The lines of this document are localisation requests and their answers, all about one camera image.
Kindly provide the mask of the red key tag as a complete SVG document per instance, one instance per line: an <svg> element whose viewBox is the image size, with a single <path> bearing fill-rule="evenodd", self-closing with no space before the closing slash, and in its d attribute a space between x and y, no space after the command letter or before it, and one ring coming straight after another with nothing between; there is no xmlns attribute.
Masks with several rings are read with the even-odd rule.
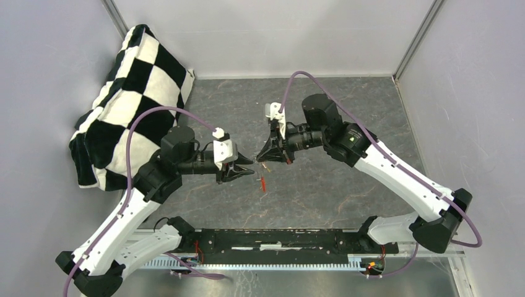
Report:
<svg viewBox="0 0 525 297"><path fill-rule="evenodd" d="M262 189L262 191L266 192L267 191L266 190L266 181L265 181L264 177L261 177L260 181L261 181L261 189Z"/></svg>

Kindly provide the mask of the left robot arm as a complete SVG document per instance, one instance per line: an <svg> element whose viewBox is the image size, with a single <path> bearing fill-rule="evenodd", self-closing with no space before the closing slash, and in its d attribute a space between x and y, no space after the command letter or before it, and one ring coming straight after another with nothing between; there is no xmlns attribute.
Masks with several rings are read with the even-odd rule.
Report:
<svg viewBox="0 0 525 297"><path fill-rule="evenodd" d="M187 252L195 229L181 217L170 218L159 230L125 246L139 225L182 186L184 174L212 174L226 183L253 174L253 161L238 152L229 135L220 132L210 150L200 150L190 127L173 127L161 139L160 149L139 168L132 189L97 231L75 251L56 258L59 267L85 296L112 296L135 270L157 256Z"/></svg>

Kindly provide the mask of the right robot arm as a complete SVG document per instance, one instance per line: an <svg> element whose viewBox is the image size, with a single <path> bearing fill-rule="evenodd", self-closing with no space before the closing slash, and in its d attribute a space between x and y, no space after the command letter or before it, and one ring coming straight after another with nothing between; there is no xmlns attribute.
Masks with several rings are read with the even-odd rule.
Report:
<svg viewBox="0 0 525 297"><path fill-rule="evenodd" d="M323 93L302 101L305 123L285 119L280 103L265 105L269 138L257 155L258 162L291 164L295 152L322 147L333 159L379 181L413 209L395 217L369 217L362 224L357 242L361 250L374 252L381 245L415 242L442 254L472 201L472 194L439 185L399 159L374 133L357 123L345 122L334 101Z"/></svg>

